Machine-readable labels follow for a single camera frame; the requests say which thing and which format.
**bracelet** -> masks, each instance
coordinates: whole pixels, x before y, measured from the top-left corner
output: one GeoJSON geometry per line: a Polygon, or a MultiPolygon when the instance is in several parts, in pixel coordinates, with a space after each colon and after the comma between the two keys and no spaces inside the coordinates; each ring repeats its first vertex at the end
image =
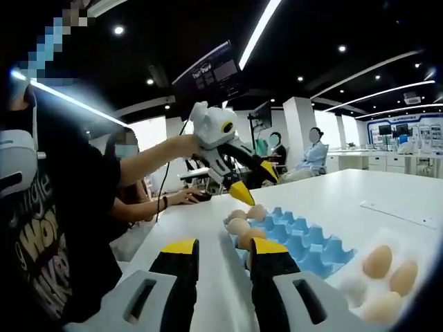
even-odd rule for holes
{"type": "Polygon", "coordinates": [[[164,210],[166,210],[166,208],[168,207],[168,198],[166,196],[163,196],[163,202],[165,204],[164,210]]]}

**ceiling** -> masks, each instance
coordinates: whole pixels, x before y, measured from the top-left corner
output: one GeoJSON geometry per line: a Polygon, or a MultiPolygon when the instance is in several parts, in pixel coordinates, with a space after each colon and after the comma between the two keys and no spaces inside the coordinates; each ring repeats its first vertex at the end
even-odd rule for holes
{"type": "MultiPolygon", "coordinates": [[[[47,63],[46,84],[110,115],[174,95],[171,82],[214,47],[230,40],[235,58],[240,59],[267,4],[268,0],[123,2],[87,28],[72,29],[63,51],[47,63]],[[124,27],[123,34],[113,33],[117,25],[124,27]],[[48,80],[53,78],[70,80],[48,80]],[[156,79],[151,86],[146,83],[149,78],[156,79]]],[[[432,103],[443,93],[438,83],[443,57],[438,51],[437,16],[437,8],[427,0],[282,0],[244,68],[248,91],[229,105],[249,110],[274,98],[274,104],[281,107],[291,96],[310,98],[368,67],[414,50],[419,53],[319,97],[348,102],[422,82],[435,71],[430,79],[436,84],[402,89],[351,106],[364,113],[405,107],[403,93],[412,91],[425,97],[423,103],[432,103]],[[340,45],[346,46],[344,53],[338,51],[340,45]]],[[[331,107],[313,101],[314,109],[331,107]]],[[[165,110],[161,104],[121,119],[130,123],[164,114],[179,116],[188,111],[185,108],[177,102],[165,110]]],[[[361,115],[343,108],[335,112],[361,115]]]]}

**monitor screen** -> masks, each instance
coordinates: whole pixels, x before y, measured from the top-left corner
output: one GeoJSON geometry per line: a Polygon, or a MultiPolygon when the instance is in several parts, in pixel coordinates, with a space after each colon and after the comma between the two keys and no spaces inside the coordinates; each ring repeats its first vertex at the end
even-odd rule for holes
{"type": "Polygon", "coordinates": [[[177,102],[205,100],[214,106],[245,92],[241,77],[232,45],[226,41],[186,69],[172,85],[177,102]]]}
{"type": "Polygon", "coordinates": [[[398,124],[396,127],[397,132],[400,135],[409,135],[409,126],[408,124],[398,124]]]}
{"type": "Polygon", "coordinates": [[[379,126],[379,135],[390,135],[392,134],[392,129],[389,124],[385,126],[379,126]]]}
{"type": "Polygon", "coordinates": [[[254,133],[260,133],[262,130],[271,128],[271,102],[265,102],[254,109],[254,111],[249,114],[248,118],[252,119],[252,128],[254,133]]]}

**hand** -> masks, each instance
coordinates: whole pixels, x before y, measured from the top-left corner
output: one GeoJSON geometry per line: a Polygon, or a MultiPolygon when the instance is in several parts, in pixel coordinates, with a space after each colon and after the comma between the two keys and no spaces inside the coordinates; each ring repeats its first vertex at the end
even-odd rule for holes
{"type": "Polygon", "coordinates": [[[170,205],[177,205],[177,204],[195,204],[199,201],[193,197],[191,194],[196,194],[201,196],[200,190],[197,190],[196,188],[189,188],[181,190],[180,192],[177,192],[176,194],[173,194],[168,197],[168,203],[170,205]]]}
{"type": "Polygon", "coordinates": [[[200,151],[195,135],[175,136],[171,138],[171,140],[174,141],[174,148],[177,150],[177,155],[181,157],[192,158],[192,155],[198,154],[200,151]]]}

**white headset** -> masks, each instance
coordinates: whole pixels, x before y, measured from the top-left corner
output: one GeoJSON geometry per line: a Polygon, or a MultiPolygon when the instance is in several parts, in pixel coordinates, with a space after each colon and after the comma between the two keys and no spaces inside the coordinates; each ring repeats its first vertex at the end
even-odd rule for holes
{"type": "Polygon", "coordinates": [[[27,190],[37,173],[38,159],[45,159],[38,152],[37,99],[33,107],[33,135],[24,130],[4,130],[0,133],[0,199],[27,190]]]}

